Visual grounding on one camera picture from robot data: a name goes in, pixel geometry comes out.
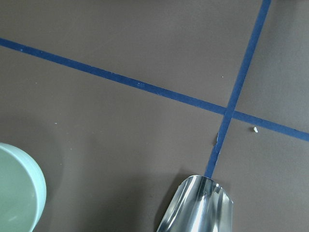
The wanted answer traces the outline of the shiny metal ice scoop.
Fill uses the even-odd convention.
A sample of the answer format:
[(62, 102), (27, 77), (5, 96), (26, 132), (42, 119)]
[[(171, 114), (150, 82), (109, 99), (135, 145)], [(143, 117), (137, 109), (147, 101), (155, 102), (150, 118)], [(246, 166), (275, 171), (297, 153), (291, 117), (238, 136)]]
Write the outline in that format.
[(192, 175), (178, 186), (158, 232), (231, 232), (233, 201), (214, 180)]

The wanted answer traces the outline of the green ceramic bowl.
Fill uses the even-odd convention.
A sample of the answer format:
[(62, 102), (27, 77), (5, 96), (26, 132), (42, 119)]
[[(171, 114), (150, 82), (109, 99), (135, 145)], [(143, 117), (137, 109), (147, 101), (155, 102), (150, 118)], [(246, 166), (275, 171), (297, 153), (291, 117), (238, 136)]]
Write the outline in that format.
[(37, 162), (25, 151), (0, 144), (0, 230), (32, 232), (46, 202), (46, 182)]

